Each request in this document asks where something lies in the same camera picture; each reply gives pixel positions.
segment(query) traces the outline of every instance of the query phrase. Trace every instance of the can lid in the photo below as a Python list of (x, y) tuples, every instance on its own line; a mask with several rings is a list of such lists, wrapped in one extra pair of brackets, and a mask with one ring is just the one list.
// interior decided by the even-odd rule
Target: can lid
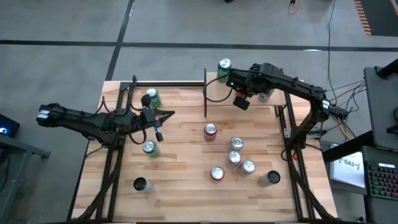
[(147, 181), (145, 178), (143, 177), (138, 177), (135, 181), (134, 181), (134, 188), (136, 190), (144, 190), (145, 187), (147, 186)]
[(211, 168), (211, 177), (215, 180), (221, 180), (224, 177), (224, 169), (219, 166)]
[(246, 172), (252, 173), (252, 172), (254, 172), (256, 170), (256, 165), (254, 165), (254, 162), (252, 160), (246, 159), (243, 162), (243, 169)]
[(221, 68), (229, 68), (231, 66), (231, 60), (228, 58), (223, 58), (220, 60)]
[(244, 145), (243, 139), (237, 138), (237, 137), (233, 137), (231, 139), (231, 145), (232, 145), (232, 147), (234, 149), (241, 149), (241, 148), (243, 148), (243, 145)]
[(155, 89), (148, 89), (148, 90), (147, 90), (147, 94), (148, 94), (150, 97), (153, 97), (153, 96), (156, 95), (156, 90), (155, 90)]
[(280, 181), (280, 175), (277, 171), (271, 170), (268, 172), (268, 180), (273, 184), (278, 184)]
[(144, 145), (142, 145), (142, 150), (144, 152), (152, 152), (155, 149), (155, 143), (153, 141), (146, 141)]
[(238, 151), (231, 151), (229, 152), (229, 161), (233, 162), (233, 163), (239, 163), (242, 160), (242, 156), (241, 153)]
[(209, 123), (209, 124), (206, 124), (205, 131), (208, 134), (215, 134), (217, 132), (217, 127), (215, 124)]

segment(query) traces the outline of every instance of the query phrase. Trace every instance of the wooden table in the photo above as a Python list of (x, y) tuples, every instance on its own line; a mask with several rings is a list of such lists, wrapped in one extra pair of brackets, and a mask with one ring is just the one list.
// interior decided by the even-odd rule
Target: wooden table
[[(116, 106), (120, 82), (105, 82), (101, 96), (110, 109)], [(159, 143), (161, 156), (151, 159), (142, 146), (126, 141), (119, 181), (114, 221), (129, 222), (271, 222), (296, 221), (296, 213), (287, 163), (280, 158), (284, 148), (279, 119), (271, 106), (251, 104), (247, 111), (234, 106), (208, 106), (203, 116), (204, 102), (201, 87), (157, 88), (164, 110), (175, 110), (163, 127), (164, 141)], [(147, 88), (134, 89), (134, 106)], [(307, 115), (308, 103), (293, 97), (298, 124)], [(219, 129), (214, 142), (206, 142), (203, 128), (215, 123)], [(148, 129), (148, 140), (155, 140)], [(225, 167), (231, 137), (244, 139), (244, 159), (256, 163), (256, 171), (244, 178)], [(142, 139), (141, 133), (134, 138)], [(90, 142), (88, 152), (99, 148)], [(303, 150), (310, 188), (323, 206), (336, 216), (322, 154), (308, 147)], [(85, 161), (72, 217), (79, 216), (98, 193), (103, 176), (106, 150), (98, 151)], [(224, 167), (226, 175), (219, 184), (212, 184), (212, 166)], [(270, 170), (281, 174), (275, 186), (260, 188), (256, 180)], [(137, 177), (146, 177), (155, 184), (153, 194), (134, 190)], [(105, 200), (104, 216), (108, 211), (110, 190)], [(303, 192), (300, 198), (307, 217)]]

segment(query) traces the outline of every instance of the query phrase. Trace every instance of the keyboard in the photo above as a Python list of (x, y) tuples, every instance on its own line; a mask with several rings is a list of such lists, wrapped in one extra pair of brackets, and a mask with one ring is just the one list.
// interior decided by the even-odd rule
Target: keyboard
[(398, 169), (368, 164), (366, 170), (372, 197), (398, 200)]

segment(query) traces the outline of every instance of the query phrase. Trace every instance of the gray floor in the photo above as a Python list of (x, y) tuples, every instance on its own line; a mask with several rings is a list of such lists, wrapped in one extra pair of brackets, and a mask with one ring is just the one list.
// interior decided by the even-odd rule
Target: gray floor
[[(0, 40), (111, 41), (118, 38), (128, 0), (0, 0)], [(329, 0), (306, 0), (294, 16), (289, 1), (136, 0), (125, 42), (265, 44), (326, 46)], [(367, 36), (353, 0), (336, 0), (331, 45), (397, 47), (398, 38)], [(13, 217), (29, 223), (59, 222), (67, 217), (87, 140), (62, 128), (35, 122), (40, 104), (59, 102), (93, 111), (108, 70), (113, 47), (0, 45), (0, 113), (21, 123), (18, 139), (51, 150), (48, 161), (34, 158), (21, 187)], [(113, 80), (201, 80), (203, 69), (216, 70), (228, 57), (234, 67), (270, 62), (286, 74), (330, 89), (327, 52), (289, 50), (159, 49), (123, 47)], [(386, 52), (332, 52), (333, 86), (363, 78), (363, 68), (397, 58)], [(336, 94), (348, 88), (340, 89)], [(344, 102), (347, 97), (338, 99)], [(371, 129), (366, 94), (348, 125), (361, 134)], [(324, 128), (333, 127), (329, 120)], [(325, 140), (343, 142), (338, 129)], [(354, 221), (364, 215), (359, 195), (333, 191), (338, 214)]]

